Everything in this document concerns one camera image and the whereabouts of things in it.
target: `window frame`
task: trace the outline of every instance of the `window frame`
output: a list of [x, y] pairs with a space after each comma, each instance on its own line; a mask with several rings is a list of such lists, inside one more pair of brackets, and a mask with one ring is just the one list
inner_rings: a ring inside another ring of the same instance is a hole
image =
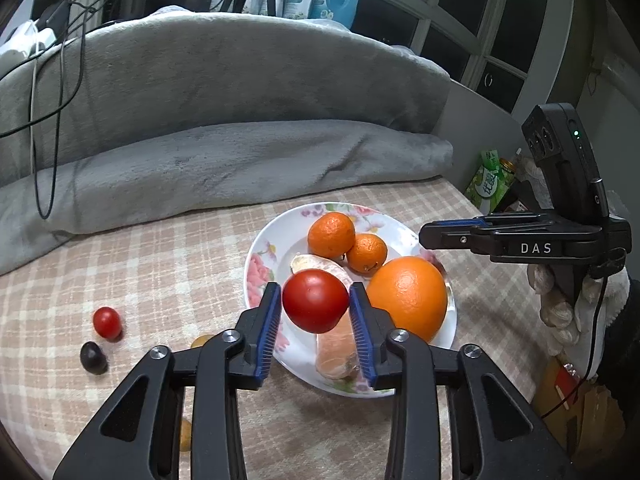
[[[421, 53], [432, 22], [437, 24], [440, 32], [469, 52], [469, 60], [460, 83], [471, 90], [475, 91], [478, 88], [488, 61], [524, 79], [522, 90], [511, 113], [518, 122], [524, 122], [536, 104], [546, 102], [564, 56], [573, 17], [574, 0], [547, 0], [538, 44], [527, 73], [491, 56], [506, 0], [487, 0], [477, 36], [440, 8], [439, 0], [383, 1], [418, 18], [418, 25], [410, 45], [411, 50], [416, 54]], [[89, 29], [100, 25], [100, 19], [101, 16], [92, 17], [88, 23]]]

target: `cherry tomato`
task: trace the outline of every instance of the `cherry tomato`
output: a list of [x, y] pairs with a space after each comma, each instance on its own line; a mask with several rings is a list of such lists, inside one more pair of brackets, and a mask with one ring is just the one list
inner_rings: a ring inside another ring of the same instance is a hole
[[122, 332], [122, 323], [118, 313], [108, 306], [102, 306], [94, 312], [95, 331], [105, 339], [116, 339]]
[[347, 311], [349, 293], [325, 270], [300, 270], [282, 288], [282, 307], [302, 330], [322, 334], [334, 328]]

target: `white glove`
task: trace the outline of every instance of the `white glove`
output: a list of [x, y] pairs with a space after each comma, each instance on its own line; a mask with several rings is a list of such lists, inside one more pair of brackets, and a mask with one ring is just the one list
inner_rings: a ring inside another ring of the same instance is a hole
[[[540, 319], [548, 327], [546, 346], [549, 355], [571, 363], [580, 377], [584, 377], [591, 352], [593, 316], [602, 280], [585, 277], [580, 296], [575, 307], [572, 307], [555, 287], [555, 278], [549, 267], [530, 264], [527, 266], [527, 277], [531, 288], [540, 295]], [[593, 363], [588, 379], [595, 375], [602, 360], [605, 328], [622, 311], [628, 297], [629, 276], [625, 267], [610, 276], [607, 283], [598, 315]]]

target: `tablecloth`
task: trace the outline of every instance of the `tablecloth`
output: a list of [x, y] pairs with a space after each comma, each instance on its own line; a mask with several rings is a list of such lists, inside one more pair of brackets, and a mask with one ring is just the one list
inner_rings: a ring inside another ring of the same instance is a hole
[[[146, 351], [188, 348], [235, 325], [244, 310], [243, 267], [255, 235], [287, 209], [329, 200], [369, 206], [416, 232], [427, 221], [478, 211], [447, 180], [377, 184], [254, 206], [192, 212], [78, 237], [0, 277], [0, 420], [49, 479], [66, 450]], [[524, 266], [493, 264], [468, 251], [439, 251], [458, 309], [453, 348], [479, 344], [527, 398], [545, 354], [538, 303]], [[97, 339], [92, 314], [117, 309], [125, 335]], [[79, 350], [100, 342], [110, 370], [85, 372]], [[449, 428], [439, 390], [443, 478]], [[191, 417], [193, 393], [185, 414]], [[250, 480], [382, 478], [391, 398], [348, 399], [316, 390], [274, 363], [258, 392], [239, 393]], [[190, 456], [180, 457], [187, 479]]]

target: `plate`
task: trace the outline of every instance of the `plate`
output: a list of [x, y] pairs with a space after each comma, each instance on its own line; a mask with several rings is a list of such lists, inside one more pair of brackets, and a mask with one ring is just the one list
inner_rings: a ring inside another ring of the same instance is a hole
[[[398, 220], [369, 207], [343, 202], [317, 202], [290, 209], [269, 222], [257, 235], [244, 264], [244, 302], [247, 308], [260, 303], [267, 282], [283, 285], [291, 275], [290, 263], [297, 254], [307, 254], [306, 234], [323, 214], [338, 211], [349, 216], [357, 233], [375, 233], [388, 247], [387, 261], [399, 256], [421, 256], [428, 259], [418, 243], [418, 235]], [[361, 276], [344, 267], [351, 278]], [[456, 333], [456, 307], [445, 273], [449, 303], [440, 330], [432, 345], [451, 348]], [[393, 390], [374, 391], [360, 373], [354, 378], [331, 380], [316, 371], [316, 336], [295, 326], [282, 311], [273, 356], [296, 377], [332, 394], [346, 397], [375, 398], [393, 394]]]

